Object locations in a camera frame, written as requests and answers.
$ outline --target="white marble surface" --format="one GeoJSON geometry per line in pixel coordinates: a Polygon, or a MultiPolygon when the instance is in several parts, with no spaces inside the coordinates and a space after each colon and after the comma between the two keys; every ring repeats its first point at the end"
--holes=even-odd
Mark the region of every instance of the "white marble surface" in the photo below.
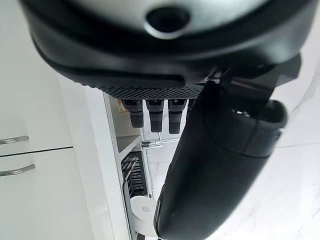
{"type": "MultiPolygon", "coordinates": [[[[285,133],[243,201],[209,240],[320,239],[319,30],[318,13],[302,49],[299,78],[278,87],[271,97],[288,110],[285,133]]],[[[147,153],[155,199],[176,146],[170,143],[147,153]]]]}

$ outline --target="drawer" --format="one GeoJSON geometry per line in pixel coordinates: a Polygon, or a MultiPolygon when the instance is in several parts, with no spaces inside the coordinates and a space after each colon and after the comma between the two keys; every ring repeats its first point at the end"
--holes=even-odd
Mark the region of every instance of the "drawer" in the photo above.
{"type": "Polygon", "coordinates": [[[17,1],[1,3],[0,22],[8,24],[0,28],[0,156],[72,146],[58,75],[33,46],[17,1]],[[1,144],[21,136],[29,140],[1,144]]]}
{"type": "Polygon", "coordinates": [[[0,196],[0,240],[93,239],[73,148],[0,157],[0,196]]]}

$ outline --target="cabinet door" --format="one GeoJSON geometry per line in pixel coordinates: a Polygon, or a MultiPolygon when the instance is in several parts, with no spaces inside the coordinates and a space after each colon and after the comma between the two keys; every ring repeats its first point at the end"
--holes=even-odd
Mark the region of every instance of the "cabinet door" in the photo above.
{"type": "Polygon", "coordinates": [[[32,164],[0,176],[0,240],[92,240],[74,149],[0,157],[0,172],[32,164]]]}
{"type": "Polygon", "coordinates": [[[1,1],[0,23],[0,156],[72,146],[58,75],[33,46],[18,1],[1,1]]]}

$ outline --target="drawer handle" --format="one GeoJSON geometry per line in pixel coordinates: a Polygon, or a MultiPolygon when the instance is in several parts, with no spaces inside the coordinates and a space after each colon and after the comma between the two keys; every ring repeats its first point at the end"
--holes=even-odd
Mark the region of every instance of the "drawer handle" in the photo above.
{"type": "Polygon", "coordinates": [[[28,136],[17,136],[12,138],[0,139],[0,145],[14,144],[14,143],[24,142],[28,140],[29,140],[28,136]]]}
{"type": "Polygon", "coordinates": [[[25,166],[25,167],[19,168],[19,169],[0,171],[0,177],[23,174],[23,173],[28,172],[28,171],[35,169],[35,168],[36,168],[36,165],[31,164],[29,166],[25,166]]]}

